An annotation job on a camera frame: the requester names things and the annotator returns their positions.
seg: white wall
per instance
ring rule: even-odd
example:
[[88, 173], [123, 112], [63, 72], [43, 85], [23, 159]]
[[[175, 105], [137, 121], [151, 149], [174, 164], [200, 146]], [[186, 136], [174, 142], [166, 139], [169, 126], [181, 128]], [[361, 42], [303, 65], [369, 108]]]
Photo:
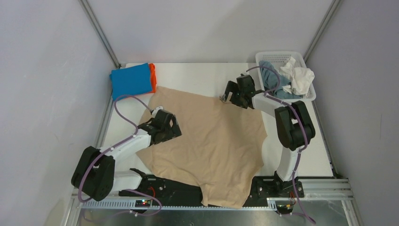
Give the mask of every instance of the white wall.
[[112, 63], [77, 0], [0, 2], [0, 225], [59, 225]]
[[121, 63], [305, 54], [332, 0], [90, 0]]
[[307, 65], [335, 166], [367, 226], [399, 215], [399, 1], [344, 1]]

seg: plastic basket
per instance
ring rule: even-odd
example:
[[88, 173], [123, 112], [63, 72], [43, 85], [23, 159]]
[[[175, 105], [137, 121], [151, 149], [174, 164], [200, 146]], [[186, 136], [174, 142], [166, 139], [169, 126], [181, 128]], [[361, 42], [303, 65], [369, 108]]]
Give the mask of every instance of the plastic basket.
[[[294, 67], [306, 67], [305, 61], [303, 57], [298, 52], [293, 51], [267, 51], [267, 52], [259, 52], [255, 55], [256, 65], [259, 65], [260, 61], [269, 61], [274, 68], [278, 71], [280, 67], [284, 66], [290, 57], [295, 59]], [[261, 81], [262, 88], [263, 88], [263, 80], [261, 76], [260, 68], [258, 68], [259, 80]], [[309, 92], [304, 95], [302, 99], [284, 99], [284, 101], [295, 102], [298, 100], [302, 101], [313, 101], [316, 99], [316, 92], [314, 91], [313, 84], [311, 84], [309, 88]]]

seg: blue towel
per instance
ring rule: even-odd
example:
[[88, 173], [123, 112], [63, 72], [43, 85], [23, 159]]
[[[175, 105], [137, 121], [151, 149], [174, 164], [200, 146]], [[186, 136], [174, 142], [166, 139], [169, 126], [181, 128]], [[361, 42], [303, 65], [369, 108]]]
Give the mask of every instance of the blue towel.
[[139, 95], [152, 91], [148, 64], [113, 70], [110, 79], [113, 100], [122, 95]]
[[[271, 69], [273, 69], [275, 72], [276, 69], [274, 69], [273, 65], [269, 62], [269, 61], [260, 61], [259, 62], [259, 66], [265, 66], [265, 67], [269, 67]], [[265, 68], [260, 68], [261, 71], [261, 76], [262, 76], [262, 80], [263, 80], [263, 85], [265, 90], [269, 90], [272, 89], [274, 87], [277, 86], [277, 77], [276, 75]], [[300, 99], [302, 98], [302, 96], [298, 96], [292, 93], [287, 93], [283, 90], [283, 86], [286, 85], [291, 85], [291, 81], [289, 79], [287, 79], [286, 77], [280, 75], [279, 73], [277, 73], [277, 75], [280, 77], [280, 86], [277, 90], [273, 91], [271, 93], [272, 96], [277, 97], [278, 99]]]

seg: gray floor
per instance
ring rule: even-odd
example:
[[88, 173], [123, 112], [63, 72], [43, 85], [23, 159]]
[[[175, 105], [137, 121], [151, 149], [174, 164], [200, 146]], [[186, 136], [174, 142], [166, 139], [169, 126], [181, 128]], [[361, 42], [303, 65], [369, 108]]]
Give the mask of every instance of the gray floor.
[[[341, 201], [303, 202], [309, 215], [318, 226], [347, 226]], [[119, 210], [86, 210], [87, 217], [102, 219]], [[295, 205], [294, 212], [300, 212]], [[273, 211], [248, 210], [162, 210], [150, 217], [121, 214], [103, 223], [89, 223], [80, 219], [80, 226], [307, 226], [312, 225], [299, 216], [279, 217]]]

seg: beige cloth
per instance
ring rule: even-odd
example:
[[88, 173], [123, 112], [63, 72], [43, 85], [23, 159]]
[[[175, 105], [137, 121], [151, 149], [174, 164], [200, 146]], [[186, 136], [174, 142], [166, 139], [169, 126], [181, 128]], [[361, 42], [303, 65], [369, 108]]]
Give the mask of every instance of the beige cloth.
[[[241, 208], [263, 166], [261, 112], [165, 87], [157, 87], [149, 103], [160, 105], [176, 115], [182, 135], [138, 157], [157, 177], [201, 187], [205, 206]], [[150, 117], [146, 111], [141, 122]]]

